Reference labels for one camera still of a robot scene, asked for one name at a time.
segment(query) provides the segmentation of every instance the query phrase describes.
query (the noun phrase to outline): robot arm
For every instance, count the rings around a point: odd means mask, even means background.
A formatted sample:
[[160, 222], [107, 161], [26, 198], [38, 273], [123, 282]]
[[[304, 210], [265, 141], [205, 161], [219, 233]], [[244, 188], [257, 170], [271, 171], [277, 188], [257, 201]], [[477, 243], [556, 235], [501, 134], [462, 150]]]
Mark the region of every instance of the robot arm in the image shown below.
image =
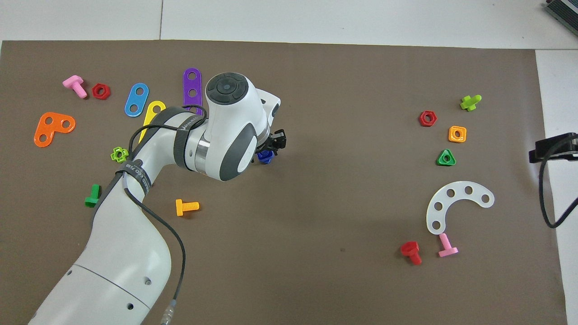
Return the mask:
[[[226, 181], [241, 174], [257, 151], [276, 142], [270, 127], [280, 105], [277, 97], [257, 90], [238, 73], [213, 77], [206, 96], [210, 119], [177, 107], [153, 119], [151, 125], [162, 127], [147, 130], [103, 192], [84, 251], [29, 324], [143, 321], [171, 272], [169, 249], [137, 204], [162, 167], [177, 164]], [[165, 324], [175, 303], [165, 313]]]

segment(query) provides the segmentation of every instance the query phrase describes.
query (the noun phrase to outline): orange bolt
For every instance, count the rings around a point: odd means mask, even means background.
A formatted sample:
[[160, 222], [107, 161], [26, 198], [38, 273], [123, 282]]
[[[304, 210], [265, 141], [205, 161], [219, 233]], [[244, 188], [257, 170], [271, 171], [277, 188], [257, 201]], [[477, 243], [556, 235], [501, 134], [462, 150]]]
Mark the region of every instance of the orange bolt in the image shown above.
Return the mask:
[[177, 215], [179, 217], [183, 216], [183, 211], [196, 211], [200, 208], [199, 202], [183, 203], [180, 198], [175, 200], [175, 204], [177, 205]]

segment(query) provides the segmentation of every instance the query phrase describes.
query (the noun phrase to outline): construction toy piece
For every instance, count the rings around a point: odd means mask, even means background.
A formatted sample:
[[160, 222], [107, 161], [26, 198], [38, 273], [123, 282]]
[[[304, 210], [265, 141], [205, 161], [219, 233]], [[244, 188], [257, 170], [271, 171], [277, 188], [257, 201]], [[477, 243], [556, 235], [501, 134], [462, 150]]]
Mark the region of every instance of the construction toy piece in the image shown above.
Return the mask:
[[137, 83], [128, 94], [127, 103], [124, 104], [124, 113], [129, 117], [138, 117], [145, 109], [146, 100], [149, 97], [149, 87], [144, 83]]
[[86, 96], [87, 96], [86, 91], [80, 85], [83, 82], [84, 82], [84, 80], [82, 80], [81, 77], [79, 77], [77, 75], [73, 75], [70, 78], [64, 80], [62, 82], [62, 85], [64, 85], [64, 87], [66, 87], [68, 89], [74, 90], [74, 92], [78, 95], [78, 97], [86, 98]]
[[[146, 115], [144, 116], [143, 126], [148, 125], [153, 120], [153, 117], [155, 117], [157, 114], [159, 114], [164, 109], [166, 109], [165, 103], [163, 103], [161, 101], [154, 101], [154, 102], [150, 103], [149, 107], [147, 107], [147, 109], [146, 109]], [[143, 130], [140, 133], [139, 143], [145, 137], [145, 133], [146, 133], [146, 130]]]
[[451, 247], [450, 241], [447, 239], [446, 234], [439, 234], [439, 239], [442, 240], [443, 250], [441, 250], [438, 254], [439, 257], [444, 257], [452, 254], [456, 254], [458, 249], [455, 247]]
[[466, 133], [467, 132], [468, 132], [468, 130], [466, 130], [465, 127], [459, 127], [457, 125], [453, 125], [452, 127], [450, 127], [450, 132], [447, 136], [447, 139], [449, 141], [458, 142], [458, 143], [466, 142]]
[[257, 153], [257, 158], [261, 163], [265, 165], [271, 163], [271, 160], [273, 160], [273, 156], [274, 154], [273, 151], [271, 150], [263, 150]]
[[467, 180], [449, 183], [439, 189], [428, 204], [425, 215], [428, 230], [434, 235], [445, 232], [447, 210], [454, 202], [464, 199], [474, 201], [482, 208], [489, 208], [494, 205], [492, 192], [478, 183]]
[[[183, 73], [183, 105], [203, 106], [202, 79], [198, 69], [188, 68]], [[203, 111], [197, 108], [197, 115], [202, 114]]]
[[75, 126], [76, 120], [72, 116], [53, 112], [44, 113], [34, 133], [34, 144], [44, 148], [52, 143], [55, 132], [69, 133], [74, 130]]
[[180, 198], [175, 200], [175, 204], [177, 206], [177, 215], [179, 217], [183, 216], [183, 211], [196, 211], [200, 208], [199, 202], [183, 203], [183, 200]]
[[84, 199], [84, 205], [94, 208], [98, 202], [98, 198], [101, 197], [101, 186], [98, 184], [93, 184], [90, 190], [90, 196]]
[[417, 253], [420, 251], [420, 247], [417, 245], [417, 242], [406, 242], [401, 246], [401, 253], [404, 256], [408, 256], [409, 259], [412, 261], [413, 265], [420, 265], [421, 264], [421, 257]]
[[425, 110], [420, 115], [420, 124], [423, 127], [430, 127], [435, 124], [435, 121], [438, 120], [438, 117], [435, 116], [433, 110]]
[[110, 87], [103, 83], [97, 83], [92, 88], [92, 96], [94, 98], [105, 100], [110, 96]]
[[110, 159], [116, 161], [119, 164], [125, 162], [127, 160], [127, 157], [128, 157], [128, 150], [123, 149], [122, 147], [114, 148], [112, 154], [110, 154]]
[[455, 165], [455, 158], [454, 158], [454, 155], [451, 153], [450, 149], [444, 149], [444, 151], [442, 151], [442, 153], [440, 153], [436, 163], [440, 166], [453, 166], [453, 165]]
[[481, 101], [481, 95], [475, 95], [473, 98], [470, 96], [466, 96], [462, 98], [462, 103], [460, 107], [462, 109], [467, 109], [468, 112], [471, 112], [476, 109], [476, 104]]

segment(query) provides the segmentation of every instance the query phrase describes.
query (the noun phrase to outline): toy nut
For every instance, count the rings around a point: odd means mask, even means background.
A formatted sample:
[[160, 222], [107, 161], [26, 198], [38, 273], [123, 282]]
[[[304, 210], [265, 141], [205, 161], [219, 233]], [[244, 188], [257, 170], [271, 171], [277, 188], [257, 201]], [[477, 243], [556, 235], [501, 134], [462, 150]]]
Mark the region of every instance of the toy nut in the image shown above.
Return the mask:
[[430, 127], [435, 124], [435, 121], [438, 120], [438, 117], [435, 116], [433, 110], [425, 110], [420, 115], [420, 124], [423, 127]]
[[103, 83], [97, 83], [92, 88], [92, 96], [94, 98], [105, 100], [110, 96], [110, 87]]

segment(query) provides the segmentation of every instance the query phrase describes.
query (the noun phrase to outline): velcro strap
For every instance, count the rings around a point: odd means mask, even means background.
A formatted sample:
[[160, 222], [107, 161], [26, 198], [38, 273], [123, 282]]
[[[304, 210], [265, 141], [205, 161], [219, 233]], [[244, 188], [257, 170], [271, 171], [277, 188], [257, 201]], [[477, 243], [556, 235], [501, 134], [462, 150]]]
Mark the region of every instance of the velcro strap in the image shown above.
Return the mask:
[[187, 164], [184, 162], [184, 152], [187, 146], [188, 133], [191, 131], [191, 128], [195, 125], [195, 123], [199, 122], [202, 118], [202, 115], [191, 115], [191, 117], [187, 118], [183, 123], [181, 123], [175, 135], [175, 145], [173, 146], [173, 156], [175, 158], [175, 163], [178, 166], [187, 168], [190, 171], [192, 171], [192, 169], [189, 169]]
[[140, 184], [143, 189], [144, 194], [146, 195], [150, 190], [150, 178], [147, 175], [146, 171], [140, 167], [141, 162], [137, 159], [138, 163], [127, 160], [123, 162], [123, 166], [120, 168], [119, 171], [123, 171], [134, 177]]

